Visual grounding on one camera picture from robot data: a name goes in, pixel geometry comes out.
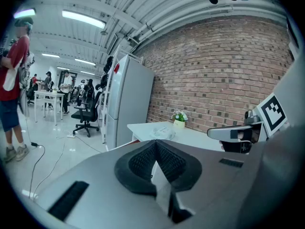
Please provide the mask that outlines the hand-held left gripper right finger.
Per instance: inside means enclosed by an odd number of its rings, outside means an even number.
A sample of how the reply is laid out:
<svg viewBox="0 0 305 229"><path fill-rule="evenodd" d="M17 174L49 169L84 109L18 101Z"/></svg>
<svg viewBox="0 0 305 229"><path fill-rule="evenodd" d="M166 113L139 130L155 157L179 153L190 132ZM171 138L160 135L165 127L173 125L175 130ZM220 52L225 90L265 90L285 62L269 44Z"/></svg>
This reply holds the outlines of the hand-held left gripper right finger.
<svg viewBox="0 0 305 229"><path fill-rule="evenodd" d="M250 229L261 213L255 197L263 146L249 154L156 142L171 190L167 221L156 229Z"/></svg>

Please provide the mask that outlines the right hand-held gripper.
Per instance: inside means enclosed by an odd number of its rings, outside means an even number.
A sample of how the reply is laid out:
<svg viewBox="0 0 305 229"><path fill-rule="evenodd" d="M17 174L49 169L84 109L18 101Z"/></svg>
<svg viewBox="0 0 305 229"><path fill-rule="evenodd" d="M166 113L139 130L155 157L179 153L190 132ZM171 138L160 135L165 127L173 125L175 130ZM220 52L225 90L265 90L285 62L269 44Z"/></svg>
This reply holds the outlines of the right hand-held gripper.
<svg viewBox="0 0 305 229"><path fill-rule="evenodd" d="M244 115L244 125L210 128L208 137L219 140L222 150L247 154L252 145L267 141L287 122L276 95L271 93L254 110Z"/></svg>

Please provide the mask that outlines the person's right forearm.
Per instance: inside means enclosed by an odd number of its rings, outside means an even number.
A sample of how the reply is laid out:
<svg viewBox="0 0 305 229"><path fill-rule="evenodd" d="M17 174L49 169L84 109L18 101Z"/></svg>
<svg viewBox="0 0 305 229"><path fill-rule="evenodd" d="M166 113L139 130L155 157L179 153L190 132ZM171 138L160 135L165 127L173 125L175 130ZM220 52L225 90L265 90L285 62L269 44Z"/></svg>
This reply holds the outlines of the person's right forearm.
<svg viewBox="0 0 305 229"><path fill-rule="evenodd" d="M305 125L264 143L259 168L239 211L236 229L288 229L305 179Z"/></svg>

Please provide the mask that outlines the black bags on rack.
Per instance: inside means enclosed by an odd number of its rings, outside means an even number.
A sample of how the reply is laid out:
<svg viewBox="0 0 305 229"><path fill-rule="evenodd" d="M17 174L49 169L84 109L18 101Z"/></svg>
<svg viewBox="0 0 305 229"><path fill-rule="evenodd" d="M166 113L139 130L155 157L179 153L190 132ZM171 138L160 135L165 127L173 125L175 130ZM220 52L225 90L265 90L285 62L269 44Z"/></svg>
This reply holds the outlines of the black bags on rack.
<svg viewBox="0 0 305 229"><path fill-rule="evenodd" d="M109 73L110 68L112 66L112 61L113 61L113 57L109 56L108 59L107 59L106 65L103 68L104 73L103 73L103 75L101 77L101 82L100 82L101 88L104 88L107 85L108 73Z"/></svg>

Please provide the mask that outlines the black office chair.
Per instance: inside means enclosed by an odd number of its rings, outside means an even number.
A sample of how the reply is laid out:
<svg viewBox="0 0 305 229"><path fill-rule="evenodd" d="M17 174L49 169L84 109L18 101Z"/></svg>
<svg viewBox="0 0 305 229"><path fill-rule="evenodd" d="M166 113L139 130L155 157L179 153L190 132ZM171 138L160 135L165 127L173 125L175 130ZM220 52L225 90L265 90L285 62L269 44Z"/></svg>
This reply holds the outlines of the black office chair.
<svg viewBox="0 0 305 229"><path fill-rule="evenodd" d="M75 125L76 128L72 131L73 136L82 129L86 130L87 137L91 137L89 129L95 129L96 131L100 130L98 126L91 125L91 123L96 122L98 119L98 100L102 92L97 92L97 94L95 94L94 90L98 91L99 89L101 89L101 84L97 84L95 87L87 86L83 94L81 105L74 107L77 111L71 115L71 118L79 120L80 123Z"/></svg>

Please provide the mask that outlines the white wipes packet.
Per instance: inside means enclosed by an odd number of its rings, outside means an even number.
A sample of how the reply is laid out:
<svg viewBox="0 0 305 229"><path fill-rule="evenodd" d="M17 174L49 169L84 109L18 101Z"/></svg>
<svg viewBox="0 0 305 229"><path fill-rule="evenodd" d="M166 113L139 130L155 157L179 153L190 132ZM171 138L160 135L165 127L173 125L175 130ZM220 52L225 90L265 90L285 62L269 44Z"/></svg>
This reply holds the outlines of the white wipes packet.
<svg viewBox="0 0 305 229"><path fill-rule="evenodd" d="M160 128L154 128L150 132L150 136L153 139L159 139L159 140L172 140L175 137L175 132L168 127L162 126Z"/></svg>

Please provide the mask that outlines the group of ceiling strip lights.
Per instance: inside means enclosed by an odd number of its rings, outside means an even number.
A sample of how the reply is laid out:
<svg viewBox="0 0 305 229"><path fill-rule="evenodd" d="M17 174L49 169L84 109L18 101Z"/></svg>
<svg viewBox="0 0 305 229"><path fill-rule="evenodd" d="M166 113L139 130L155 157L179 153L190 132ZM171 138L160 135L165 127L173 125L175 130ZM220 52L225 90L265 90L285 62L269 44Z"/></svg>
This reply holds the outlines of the group of ceiling strip lights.
<svg viewBox="0 0 305 229"><path fill-rule="evenodd" d="M106 23L63 5L23 6L12 21L31 18L30 50L39 63L87 75L101 76L106 49Z"/></svg>

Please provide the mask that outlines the white ceiling pipes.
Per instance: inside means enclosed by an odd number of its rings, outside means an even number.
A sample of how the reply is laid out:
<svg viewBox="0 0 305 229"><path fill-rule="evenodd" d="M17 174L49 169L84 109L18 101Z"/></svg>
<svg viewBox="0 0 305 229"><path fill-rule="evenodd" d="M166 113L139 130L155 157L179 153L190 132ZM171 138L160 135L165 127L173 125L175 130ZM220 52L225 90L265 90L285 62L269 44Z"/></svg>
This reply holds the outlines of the white ceiling pipes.
<svg viewBox="0 0 305 229"><path fill-rule="evenodd" d="M143 36L141 36L139 38L140 42L143 42L144 40L148 39L149 37L151 37L152 35L155 35L156 33L172 26L172 25L175 25L179 22L182 22L186 19L190 19L190 18L193 18L193 17L196 17L196 16L199 16L199 15L206 15L206 14L211 14L212 12L218 12L218 11L224 11L224 10L228 10L228 11L231 11L233 10L234 7L233 6L224 6L224 7L218 7L218 8L212 8L212 9L207 9L207 10L202 10L202 11L198 11L198 12L195 12L195 13L192 13L192 14L189 14L189 15L185 15L185 16L182 16L180 18L177 18L169 23L166 23L164 24L163 26L161 27L158 27L156 30L154 31L149 31L147 33L145 33Z"/></svg>

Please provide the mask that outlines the white table with legs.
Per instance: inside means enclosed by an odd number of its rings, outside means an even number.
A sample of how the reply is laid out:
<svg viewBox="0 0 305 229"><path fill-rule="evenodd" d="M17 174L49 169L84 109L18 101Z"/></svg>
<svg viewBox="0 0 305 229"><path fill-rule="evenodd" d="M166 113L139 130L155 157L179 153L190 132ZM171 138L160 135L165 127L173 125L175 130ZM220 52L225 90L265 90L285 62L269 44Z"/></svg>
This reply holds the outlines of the white table with legs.
<svg viewBox="0 0 305 229"><path fill-rule="evenodd" d="M58 93L56 91L47 92L45 90L35 91L34 92L34 118L35 122L37 122L37 107L42 103L43 106L43 117L46 117L46 110L44 104L52 104L53 105L53 115L54 115L54 124L55 126L58 124L57 122L57 106L63 106L63 97L64 94ZM62 108L60 107L60 119L63 119Z"/></svg>

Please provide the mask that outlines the white drawer with wooden inside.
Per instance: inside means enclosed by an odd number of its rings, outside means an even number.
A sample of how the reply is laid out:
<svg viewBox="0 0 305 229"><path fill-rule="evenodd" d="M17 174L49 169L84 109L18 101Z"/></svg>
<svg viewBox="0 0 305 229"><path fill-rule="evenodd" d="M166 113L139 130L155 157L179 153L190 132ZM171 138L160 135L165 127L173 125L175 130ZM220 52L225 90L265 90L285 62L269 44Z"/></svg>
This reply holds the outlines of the white drawer with wooden inside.
<svg viewBox="0 0 305 229"><path fill-rule="evenodd" d="M129 143L123 144L122 146L116 147L114 149L110 149L109 151L106 151L104 154L114 155L114 154L126 154L128 152L131 152L135 149L141 148L148 144L150 140L148 141L131 141Z"/></svg>

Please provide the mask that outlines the grey refrigerator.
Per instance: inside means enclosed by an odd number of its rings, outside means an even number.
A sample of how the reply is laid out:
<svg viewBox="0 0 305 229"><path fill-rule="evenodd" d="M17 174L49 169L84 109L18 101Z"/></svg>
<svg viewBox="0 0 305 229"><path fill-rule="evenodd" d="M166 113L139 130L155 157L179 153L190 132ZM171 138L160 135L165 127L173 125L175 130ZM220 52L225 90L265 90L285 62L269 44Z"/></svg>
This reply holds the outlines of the grey refrigerator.
<svg viewBox="0 0 305 229"><path fill-rule="evenodd" d="M118 72L112 73L107 105L106 145L109 150L132 140L132 131L127 125L146 122L154 79L152 70L128 55L118 63Z"/></svg>

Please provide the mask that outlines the flower pot with pale flowers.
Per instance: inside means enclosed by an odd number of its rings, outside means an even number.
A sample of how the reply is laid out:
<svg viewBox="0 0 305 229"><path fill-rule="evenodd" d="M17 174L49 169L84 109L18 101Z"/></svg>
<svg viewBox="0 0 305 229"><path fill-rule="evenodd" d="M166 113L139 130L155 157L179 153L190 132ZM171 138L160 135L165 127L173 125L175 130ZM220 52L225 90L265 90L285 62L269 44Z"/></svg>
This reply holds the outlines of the flower pot with pale flowers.
<svg viewBox="0 0 305 229"><path fill-rule="evenodd" d="M188 120L188 117L185 112L181 110L175 110L172 114L171 119L173 120L173 125L177 128L184 129L185 122Z"/></svg>

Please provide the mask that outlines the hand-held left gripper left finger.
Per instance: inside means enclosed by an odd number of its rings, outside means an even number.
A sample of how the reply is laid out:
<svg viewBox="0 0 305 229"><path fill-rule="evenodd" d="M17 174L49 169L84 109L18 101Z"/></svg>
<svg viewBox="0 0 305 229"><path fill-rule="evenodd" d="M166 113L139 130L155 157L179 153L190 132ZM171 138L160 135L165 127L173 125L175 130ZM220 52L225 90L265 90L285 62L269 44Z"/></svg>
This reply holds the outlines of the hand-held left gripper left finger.
<svg viewBox="0 0 305 229"><path fill-rule="evenodd" d="M152 196L127 190L116 178L116 161L142 146L135 143L91 156L59 176L36 199L45 210L75 182L88 184L65 223L79 229L166 229L172 221Z"/></svg>

